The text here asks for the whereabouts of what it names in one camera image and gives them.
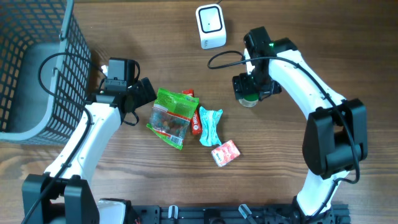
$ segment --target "teal object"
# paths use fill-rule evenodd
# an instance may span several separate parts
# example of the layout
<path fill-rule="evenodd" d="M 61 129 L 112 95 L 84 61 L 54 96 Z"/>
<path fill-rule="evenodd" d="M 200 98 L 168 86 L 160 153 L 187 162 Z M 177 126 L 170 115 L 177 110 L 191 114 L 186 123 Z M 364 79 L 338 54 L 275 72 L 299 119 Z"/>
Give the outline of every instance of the teal object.
<path fill-rule="evenodd" d="M 223 110 L 208 111 L 202 106 L 199 109 L 200 121 L 202 125 L 202 133 L 200 143 L 204 146 L 221 145 L 221 141 L 217 135 L 217 124 L 220 121 Z"/>

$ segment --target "gray bin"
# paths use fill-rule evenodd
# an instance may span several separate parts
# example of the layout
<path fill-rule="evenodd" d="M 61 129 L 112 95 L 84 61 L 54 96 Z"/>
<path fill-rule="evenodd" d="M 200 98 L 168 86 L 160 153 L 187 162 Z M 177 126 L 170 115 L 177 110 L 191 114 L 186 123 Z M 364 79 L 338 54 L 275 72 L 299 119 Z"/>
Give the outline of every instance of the gray bin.
<path fill-rule="evenodd" d="M 90 58 L 72 14 L 73 1 L 2 0 L 0 3 L 0 141 L 66 144 L 83 114 L 54 100 L 37 79 L 40 64 L 57 52 Z M 42 70 L 44 85 L 57 96 L 84 105 L 90 66 L 61 55 Z"/>

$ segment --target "green plastic package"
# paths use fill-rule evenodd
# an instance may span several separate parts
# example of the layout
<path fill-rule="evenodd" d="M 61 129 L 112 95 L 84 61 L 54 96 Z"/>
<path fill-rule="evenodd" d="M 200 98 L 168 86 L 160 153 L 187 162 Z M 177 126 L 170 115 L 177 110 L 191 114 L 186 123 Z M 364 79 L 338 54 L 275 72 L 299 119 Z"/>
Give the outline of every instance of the green plastic package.
<path fill-rule="evenodd" d="M 199 98 L 159 88 L 147 127 L 167 144 L 181 150 L 198 104 Z"/>

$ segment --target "red packet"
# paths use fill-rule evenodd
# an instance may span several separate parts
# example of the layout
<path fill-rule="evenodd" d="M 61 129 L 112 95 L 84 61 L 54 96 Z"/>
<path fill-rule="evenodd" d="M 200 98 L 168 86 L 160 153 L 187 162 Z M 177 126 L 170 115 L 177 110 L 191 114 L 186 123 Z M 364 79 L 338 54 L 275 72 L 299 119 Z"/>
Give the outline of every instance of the red packet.
<path fill-rule="evenodd" d="M 241 153 L 232 140 L 229 140 L 211 152 L 211 155 L 219 167 L 225 166 L 227 163 L 237 158 L 240 154 Z"/>
<path fill-rule="evenodd" d="M 182 91 L 183 94 L 188 95 L 188 96 L 193 96 L 193 90 L 184 90 Z M 193 114 L 192 120 L 191 120 L 191 127 L 192 127 L 192 133 L 193 134 L 201 134 L 202 128 L 201 128 L 201 123 L 200 123 L 200 118 L 198 114 L 198 110 L 195 110 L 195 113 Z"/>

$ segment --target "wood grain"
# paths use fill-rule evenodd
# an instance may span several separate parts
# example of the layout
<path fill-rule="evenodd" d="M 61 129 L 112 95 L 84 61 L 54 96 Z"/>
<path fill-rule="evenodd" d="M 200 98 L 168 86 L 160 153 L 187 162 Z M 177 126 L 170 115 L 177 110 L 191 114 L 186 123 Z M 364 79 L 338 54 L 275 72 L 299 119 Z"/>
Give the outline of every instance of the wood grain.
<path fill-rule="evenodd" d="M 213 148 L 201 146 L 199 137 L 191 134 L 178 151 L 145 127 L 152 106 L 145 105 L 137 111 L 139 125 L 122 125 L 107 145 L 93 178 L 95 199 L 181 206 L 291 201 L 308 170 L 301 153 L 303 114 L 286 92 L 253 109 L 243 108 L 234 100 L 231 78 L 245 67 L 206 67 L 218 52 L 242 50 L 243 36 L 265 26 L 273 39 L 293 40 L 334 90 L 367 106 L 369 154 L 361 163 L 361 181 L 342 184 L 333 201 L 349 204 L 353 223 L 396 223 L 398 3 L 223 1 L 228 40 L 226 46 L 213 50 L 200 48 L 195 10 L 202 4 L 75 4 L 75 15 L 97 63 L 107 63 L 110 57 L 132 58 L 139 61 L 142 77 L 149 77 L 155 89 L 193 88 L 206 109 L 223 109 L 220 139 L 232 139 L 243 153 L 217 168 L 210 155 Z M 235 60 L 237 56 L 225 56 L 215 63 Z M 23 180 L 27 174 L 42 173 L 61 149 L 0 144 L 0 223 L 22 220 Z"/>

